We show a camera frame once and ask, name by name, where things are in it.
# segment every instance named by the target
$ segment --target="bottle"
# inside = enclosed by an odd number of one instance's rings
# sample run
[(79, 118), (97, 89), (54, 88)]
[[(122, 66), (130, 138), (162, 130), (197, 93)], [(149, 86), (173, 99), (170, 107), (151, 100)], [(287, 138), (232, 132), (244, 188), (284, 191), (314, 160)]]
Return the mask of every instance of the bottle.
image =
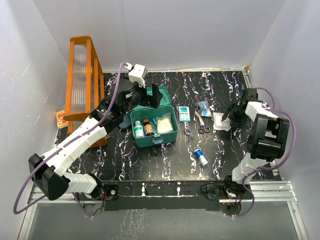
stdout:
[(205, 158), (204, 154), (200, 150), (200, 148), (197, 148), (192, 151), (194, 156), (199, 160), (200, 165), (205, 168), (208, 165), (208, 160)]
[(155, 135), (154, 130), (152, 129), (151, 124), (149, 123), (148, 119), (143, 120), (143, 129), (144, 129), (144, 133), (146, 136), (151, 136), (151, 135)]
[(135, 137), (138, 138), (143, 138), (144, 135), (144, 130), (142, 128), (141, 122), (139, 120), (135, 121), (135, 126), (134, 126), (134, 134)]

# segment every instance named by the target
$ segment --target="teal container lid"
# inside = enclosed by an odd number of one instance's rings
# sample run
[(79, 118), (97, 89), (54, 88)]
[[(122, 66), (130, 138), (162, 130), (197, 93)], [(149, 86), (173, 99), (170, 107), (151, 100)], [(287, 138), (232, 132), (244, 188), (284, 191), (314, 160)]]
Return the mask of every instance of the teal container lid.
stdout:
[[(170, 105), (171, 98), (170, 98), (170, 95), (169, 95), (167, 87), (166, 86), (159, 86), (159, 91), (160, 91), (160, 93), (163, 94), (163, 97), (162, 97), (162, 99), (160, 101), (160, 106)], [(152, 87), (147, 87), (146, 88), (146, 93), (148, 95), (152, 96)], [(138, 105), (133, 110), (146, 109), (146, 108), (149, 108), (149, 106)]]

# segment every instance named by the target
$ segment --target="black scissors handle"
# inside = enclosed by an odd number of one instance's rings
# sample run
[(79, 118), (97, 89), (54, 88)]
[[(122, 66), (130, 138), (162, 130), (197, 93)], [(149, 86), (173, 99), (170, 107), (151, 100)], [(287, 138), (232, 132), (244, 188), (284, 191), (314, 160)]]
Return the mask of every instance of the black scissors handle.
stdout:
[(201, 125), (200, 128), (198, 129), (198, 133), (199, 134), (204, 134), (204, 133), (208, 134), (208, 133), (210, 133), (210, 128), (208, 128), (205, 125)]

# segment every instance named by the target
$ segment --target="white bottle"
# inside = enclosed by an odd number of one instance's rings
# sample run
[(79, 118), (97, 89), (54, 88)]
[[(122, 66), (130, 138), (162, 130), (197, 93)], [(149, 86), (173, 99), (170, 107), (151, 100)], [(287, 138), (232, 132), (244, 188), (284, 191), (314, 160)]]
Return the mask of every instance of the white bottle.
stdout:
[(137, 139), (143, 138), (145, 136), (144, 128), (142, 127), (141, 122), (139, 120), (135, 121), (134, 134)]

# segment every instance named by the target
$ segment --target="black marble table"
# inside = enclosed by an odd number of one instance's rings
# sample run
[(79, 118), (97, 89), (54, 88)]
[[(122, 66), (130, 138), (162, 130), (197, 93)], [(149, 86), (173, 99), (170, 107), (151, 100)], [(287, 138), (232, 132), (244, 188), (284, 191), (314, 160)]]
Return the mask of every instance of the black marble table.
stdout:
[[(105, 73), (105, 94), (116, 81), (116, 73)], [(149, 72), (151, 82), (166, 86), (171, 105), (179, 120), (178, 106), (189, 106), (191, 122), (179, 122), (176, 141), (159, 146), (138, 148), (132, 129), (114, 129), (108, 144), (93, 147), (83, 153), (69, 168), (69, 172), (94, 173), (102, 181), (211, 181), (224, 179), (246, 153), (251, 123), (236, 131), (215, 131), (213, 120), (204, 117), (210, 127), (208, 134), (198, 134), (199, 120), (194, 103), (207, 100), (217, 113), (223, 113), (232, 101), (239, 101), (246, 88), (242, 71)], [(195, 135), (185, 135), (185, 127)], [(66, 137), (67, 128), (58, 131), (56, 144)], [(202, 168), (193, 157), (191, 148), (201, 148), (208, 167)], [(257, 172), (255, 180), (274, 180), (272, 172)]]

